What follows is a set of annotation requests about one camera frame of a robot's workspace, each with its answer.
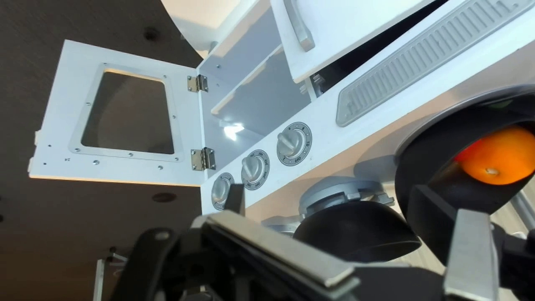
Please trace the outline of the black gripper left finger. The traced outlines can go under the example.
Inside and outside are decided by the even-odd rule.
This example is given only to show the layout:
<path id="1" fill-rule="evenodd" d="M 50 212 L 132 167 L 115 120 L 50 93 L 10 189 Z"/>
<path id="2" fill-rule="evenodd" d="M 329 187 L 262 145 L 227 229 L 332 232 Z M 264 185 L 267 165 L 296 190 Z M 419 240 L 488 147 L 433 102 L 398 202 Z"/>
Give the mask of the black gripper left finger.
<path id="1" fill-rule="evenodd" d="M 349 262 L 291 235 L 232 210 L 207 215 L 204 232 L 294 301 L 358 301 L 361 281 Z"/>

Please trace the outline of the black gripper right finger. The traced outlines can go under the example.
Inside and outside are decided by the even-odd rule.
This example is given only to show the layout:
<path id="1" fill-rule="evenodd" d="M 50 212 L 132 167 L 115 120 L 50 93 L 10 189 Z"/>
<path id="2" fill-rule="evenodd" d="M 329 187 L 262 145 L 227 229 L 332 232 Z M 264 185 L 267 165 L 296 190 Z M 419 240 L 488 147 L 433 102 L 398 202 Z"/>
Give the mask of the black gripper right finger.
<path id="1" fill-rule="evenodd" d="M 498 301 L 498 254 L 488 214 L 456 212 L 443 289 L 454 299 Z"/>

